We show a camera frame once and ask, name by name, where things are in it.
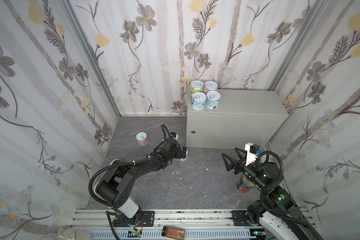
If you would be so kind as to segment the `pink label can back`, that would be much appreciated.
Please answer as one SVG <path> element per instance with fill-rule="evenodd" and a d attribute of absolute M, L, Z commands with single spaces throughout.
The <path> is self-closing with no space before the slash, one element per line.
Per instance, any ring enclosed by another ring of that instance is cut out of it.
<path fill-rule="evenodd" d="M 136 140 L 140 146 L 145 146 L 149 142 L 148 135 L 146 132 L 138 132 L 136 134 Z"/>

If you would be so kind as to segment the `orange label can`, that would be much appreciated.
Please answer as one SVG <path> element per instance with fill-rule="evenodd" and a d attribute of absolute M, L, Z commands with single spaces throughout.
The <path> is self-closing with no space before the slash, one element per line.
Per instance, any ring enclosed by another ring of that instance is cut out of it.
<path fill-rule="evenodd" d="M 114 159 L 110 162 L 110 166 L 112 166 L 113 164 L 116 164 L 116 163 L 122 163 L 123 161 L 121 159 Z"/>

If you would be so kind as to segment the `grey metal cabinet box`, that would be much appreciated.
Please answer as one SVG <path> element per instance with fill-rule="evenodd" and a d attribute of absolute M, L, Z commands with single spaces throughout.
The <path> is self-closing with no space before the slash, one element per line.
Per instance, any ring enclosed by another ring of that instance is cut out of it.
<path fill-rule="evenodd" d="M 215 109 L 197 111 L 188 98 L 187 147 L 234 149 L 253 143 L 263 148 L 289 116 L 275 92 L 218 92 L 221 99 Z"/>

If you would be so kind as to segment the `orange brown bottle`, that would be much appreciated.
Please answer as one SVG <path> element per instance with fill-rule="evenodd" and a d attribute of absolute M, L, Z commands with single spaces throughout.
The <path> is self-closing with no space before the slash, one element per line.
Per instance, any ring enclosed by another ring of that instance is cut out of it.
<path fill-rule="evenodd" d="M 184 240 L 186 235 L 186 231 L 183 229 L 164 226 L 162 230 L 162 236 L 174 239 L 174 240 Z"/>

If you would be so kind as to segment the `red dark label can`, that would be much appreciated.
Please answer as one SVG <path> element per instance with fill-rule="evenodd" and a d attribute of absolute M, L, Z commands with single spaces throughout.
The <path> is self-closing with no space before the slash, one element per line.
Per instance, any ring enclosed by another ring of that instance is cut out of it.
<path fill-rule="evenodd" d="M 247 193 L 254 186 L 255 185 L 251 181 L 249 181 L 246 176 L 242 176 L 237 182 L 237 189 L 241 193 Z"/>

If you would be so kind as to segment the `pink label can front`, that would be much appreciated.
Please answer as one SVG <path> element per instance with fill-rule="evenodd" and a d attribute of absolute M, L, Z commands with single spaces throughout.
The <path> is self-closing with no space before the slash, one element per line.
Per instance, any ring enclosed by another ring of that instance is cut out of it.
<path fill-rule="evenodd" d="M 210 91 L 217 91 L 218 87 L 216 82 L 208 81 L 204 84 L 204 93 L 207 94 Z"/>

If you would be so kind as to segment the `pink label can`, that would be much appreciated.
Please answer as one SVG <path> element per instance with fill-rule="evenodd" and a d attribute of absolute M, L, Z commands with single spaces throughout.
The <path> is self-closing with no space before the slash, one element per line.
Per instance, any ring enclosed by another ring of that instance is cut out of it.
<path fill-rule="evenodd" d="M 218 87 L 216 82 L 208 81 L 204 84 L 204 93 L 207 94 L 210 91 L 217 91 Z"/>
<path fill-rule="evenodd" d="M 148 135 L 146 132 L 138 132 L 136 134 L 136 140 L 140 146 L 145 146 L 149 142 Z"/>

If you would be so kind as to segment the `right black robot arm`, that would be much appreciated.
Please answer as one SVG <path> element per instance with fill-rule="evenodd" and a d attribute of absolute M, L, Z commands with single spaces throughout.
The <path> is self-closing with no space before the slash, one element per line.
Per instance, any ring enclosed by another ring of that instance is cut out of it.
<path fill-rule="evenodd" d="M 222 154 L 227 171 L 240 174 L 260 191 L 259 200 L 247 208 L 245 219 L 251 225 L 261 225 L 278 240 L 321 240 L 322 236 L 303 215 L 296 201 L 281 187 L 284 165 L 274 152 L 246 144 L 234 149 L 235 159 Z"/>

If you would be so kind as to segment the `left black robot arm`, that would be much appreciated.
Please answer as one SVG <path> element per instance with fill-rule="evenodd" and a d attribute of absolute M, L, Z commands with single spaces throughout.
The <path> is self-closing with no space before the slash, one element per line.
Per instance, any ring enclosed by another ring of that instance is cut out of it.
<path fill-rule="evenodd" d="M 141 160 L 125 162 L 114 160 L 108 167 L 98 170 L 89 181 L 90 196 L 97 202 L 121 213 L 123 224 L 138 226 L 143 223 L 142 209 L 130 197 L 136 180 L 148 173 L 164 170 L 174 159 L 186 160 L 188 150 L 178 142 L 179 135 L 162 124 L 162 141 Z"/>

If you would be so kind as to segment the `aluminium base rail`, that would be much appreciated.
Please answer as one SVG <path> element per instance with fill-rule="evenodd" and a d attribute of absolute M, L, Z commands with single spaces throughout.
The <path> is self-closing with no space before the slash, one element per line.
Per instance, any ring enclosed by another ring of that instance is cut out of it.
<path fill-rule="evenodd" d="M 107 217 L 104 210 L 77 210 L 70 227 L 87 231 L 95 240 L 164 240 L 164 227 L 185 231 L 186 240 L 274 240 L 276 237 L 262 226 L 245 222 L 246 210 L 146 210 L 138 234 L 127 225 L 111 227 L 121 222 L 121 214 Z"/>

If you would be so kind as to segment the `green label can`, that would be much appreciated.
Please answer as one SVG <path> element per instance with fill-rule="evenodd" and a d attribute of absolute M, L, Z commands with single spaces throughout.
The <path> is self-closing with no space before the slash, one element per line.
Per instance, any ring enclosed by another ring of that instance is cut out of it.
<path fill-rule="evenodd" d="M 191 95 L 194 93 L 203 93 L 204 92 L 204 83 L 202 81 L 192 81 L 191 82 Z"/>

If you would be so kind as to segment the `teal can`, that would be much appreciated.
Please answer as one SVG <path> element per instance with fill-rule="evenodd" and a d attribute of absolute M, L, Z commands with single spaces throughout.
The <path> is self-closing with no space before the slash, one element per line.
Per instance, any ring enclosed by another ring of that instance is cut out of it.
<path fill-rule="evenodd" d="M 181 162 L 186 161 L 186 160 L 188 159 L 188 155 L 189 155 L 188 149 L 184 147 L 184 148 L 182 149 L 181 158 L 180 158 L 179 160 L 180 160 Z"/>
<path fill-rule="evenodd" d="M 221 94 L 217 91 L 209 91 L 207 92 L 206 96 L 206 108 L 216 109 L 220 103 Z"/>
<path fill-rule="evenodd" d="M 207 96 L 204 93 L 197 92 L 192 95 L 192 107 L 196 111 L 202 111 L 206 105 Z"/>

